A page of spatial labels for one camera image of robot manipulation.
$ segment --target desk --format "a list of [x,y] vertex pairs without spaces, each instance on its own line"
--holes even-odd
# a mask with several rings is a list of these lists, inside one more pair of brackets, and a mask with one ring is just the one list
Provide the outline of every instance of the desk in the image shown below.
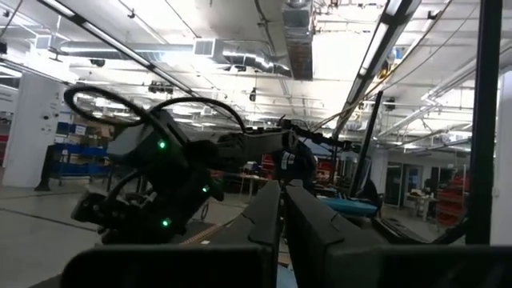
[[426,222],[426,217],[427,217],[428,212],[429,212],[429,204],[431,202],[436,202],[437,199],[436,198],[430,198],[428,196],[416,196],[416,195],[411,195],[411,194],[407,194],[406,198],[414,201],[414,211],[415,211],[416,215],[418,215],[419,207],[421,205],[423,205],[422,220],[424,222]]
[[268,182],[269,179],[262,178],[257,175],[246,175],[246,174],[240,174],[239,177],[242,179],[242,186],[240,187],[240,195],[242,195],[242,189],[243,189],[243,183],[244,180],[249,180],[249,201],[253,197],[253,189],[254,189],[254,183],[255,182]]

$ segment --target white column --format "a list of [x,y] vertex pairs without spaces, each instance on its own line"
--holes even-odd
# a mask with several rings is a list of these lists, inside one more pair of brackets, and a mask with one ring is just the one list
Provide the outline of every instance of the white column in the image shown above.
[[512,245],[512,71],[500,78],[490,244]]
[[386,192],[387,161],[387,150],[376,149],[371,157],[370,179],[379,194]]
[[46,148],[54,143],[65,88],[47,78],[23,74],[7,143],[4,186],[34,188],[39,183]]

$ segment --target blue object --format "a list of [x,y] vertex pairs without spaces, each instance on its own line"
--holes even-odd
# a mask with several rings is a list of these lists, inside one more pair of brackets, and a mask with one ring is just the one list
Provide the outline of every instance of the blue object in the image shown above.
[[87,165],[54,162],[52,172],[61,176],[84,176],[88,175]]
[[278,265],[277,288],[297,288],[297,280],[293,271]]
[[84,147],[82,149],[82,155],[84,155],[84,156],[105,157],[106,156],[106,148],[101,148],[101,147]]
[[96,163],[87,164],[88,174],[90,175],[108,175],[110,172],[109,166],[98,165]]
[[68,154],[80,154],[82,152],[82,147],[76,144],[56,143],[55,149],[57,151],[67,150]]
[[332,210],[352,215],[352,216],[368,216],[377,212],[377,207],[371,204],[347,199],[321,198],[320,201],[327,204]]

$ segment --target ventilation duct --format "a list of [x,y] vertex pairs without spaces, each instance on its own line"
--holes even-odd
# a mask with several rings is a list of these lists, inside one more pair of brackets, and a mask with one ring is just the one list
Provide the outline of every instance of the ventilation duct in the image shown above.
[[297,80],[313,80],[312,0],[286,0],[282,9],[286,46]]
[[[280,57],[271,57],[263,52],[243,49],[217,39],[197,39],[193,45],[130,44],[130,48],[151,62],[169,62],[173,58],[180,58],[180,54],[192,54],[195,57],[209,58],[221,65],[248,66],[264,73],[291,77],[290,70],[278,62]],[[63,42],[59,49],[73,57],[130,60],[102,42]]]

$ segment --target door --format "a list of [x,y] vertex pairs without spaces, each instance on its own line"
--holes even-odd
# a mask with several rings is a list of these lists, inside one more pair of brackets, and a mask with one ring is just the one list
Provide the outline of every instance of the door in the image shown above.
[[[412,189],[422,188],[422,168],[421,166],[406,165],[406,179],[404,182],[404,195],[407,195]],[[414,201],[404,198],[403,205],[405,207],[414,208]]]
[[384,191],[385,204],[399,206],[402,191],[402,168],[403,164],[401,163],[387,163],[386,190]]

